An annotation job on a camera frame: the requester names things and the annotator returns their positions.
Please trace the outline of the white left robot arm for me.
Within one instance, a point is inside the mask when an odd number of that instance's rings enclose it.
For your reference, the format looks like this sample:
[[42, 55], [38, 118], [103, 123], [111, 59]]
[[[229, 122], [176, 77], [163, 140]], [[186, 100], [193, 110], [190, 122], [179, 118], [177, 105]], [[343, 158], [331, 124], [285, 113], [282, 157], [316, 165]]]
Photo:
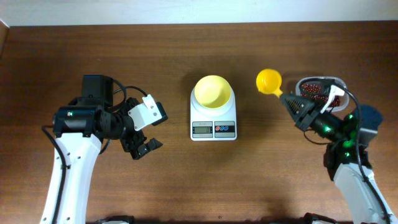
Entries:
[[54, 161], [41, 223], [86, 222], [95, 163], [112, 140], [120, 141], [134, 160], [162, 146], [142, 131], [167, 120], [162, 104], [145, 93], [141, 102], [124, 96], [115, 105], [115, 85], [121, 93], [126, 92], [126, 86], [111, 77], [84, 75], [81, 96], [58, 109], [52, 132], [47, 131], [48, 126], [42, 127], [54, 147]]

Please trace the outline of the red beans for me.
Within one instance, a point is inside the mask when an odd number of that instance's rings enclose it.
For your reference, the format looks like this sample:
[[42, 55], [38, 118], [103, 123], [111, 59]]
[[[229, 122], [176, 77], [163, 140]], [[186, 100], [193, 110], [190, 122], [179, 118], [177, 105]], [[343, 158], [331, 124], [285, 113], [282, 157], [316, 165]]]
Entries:
[[321, 84], [303, 84], [301, 85], [301, 96], [311, 98], [326, 103], [329, 97], [329, 91], [323, 90]]

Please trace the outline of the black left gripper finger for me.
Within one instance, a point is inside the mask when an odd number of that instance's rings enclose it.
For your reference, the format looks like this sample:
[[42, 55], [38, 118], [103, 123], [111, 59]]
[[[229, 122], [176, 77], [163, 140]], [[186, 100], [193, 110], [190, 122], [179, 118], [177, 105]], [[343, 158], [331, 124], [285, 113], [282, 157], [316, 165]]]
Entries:
[[147, 143], [145, 143], [145, 151], [151, 152], [151, 151], [154, 151], [162, 146], [163, 146], [163, 144], [160, 141], [156, 140], [155, 138], [152, 138]]
[[145, 156], [148, 152], [149, 152], [149, 150], [148, 150], [147, 146], [145, 144], [143, 144], [139, 147], [135, 147], [131, 151], [131, 157], [133, 160], [139, 160], [140, 158]]

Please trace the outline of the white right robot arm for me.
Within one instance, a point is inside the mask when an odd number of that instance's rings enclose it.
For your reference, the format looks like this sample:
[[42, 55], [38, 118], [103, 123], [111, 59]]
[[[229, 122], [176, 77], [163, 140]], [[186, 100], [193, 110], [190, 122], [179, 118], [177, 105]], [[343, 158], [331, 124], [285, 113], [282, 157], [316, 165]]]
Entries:
[[331, 181], [346, 200], [354, 223], [397, 223], [379, 190], [367, 147], [382, 123], [382, 114], [372, 106], [357, 104], [339, 119], [322, 112], [323, 103], [313, 99], [281, 94], [280, 102], [301, 131], [315, 131], [329, 140], [323, 165]]

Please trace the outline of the yellow measuring scoop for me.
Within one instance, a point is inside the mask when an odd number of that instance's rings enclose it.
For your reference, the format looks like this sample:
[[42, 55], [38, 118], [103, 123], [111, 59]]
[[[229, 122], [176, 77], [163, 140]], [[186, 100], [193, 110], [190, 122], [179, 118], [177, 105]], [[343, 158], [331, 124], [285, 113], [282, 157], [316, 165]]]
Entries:
[[273, 69], [263, 69], [256, 77], [257, 90], [265, 95], [275, 95], [280, 98], [283, 94], [280, 89], [281, 84], [281, 74]]

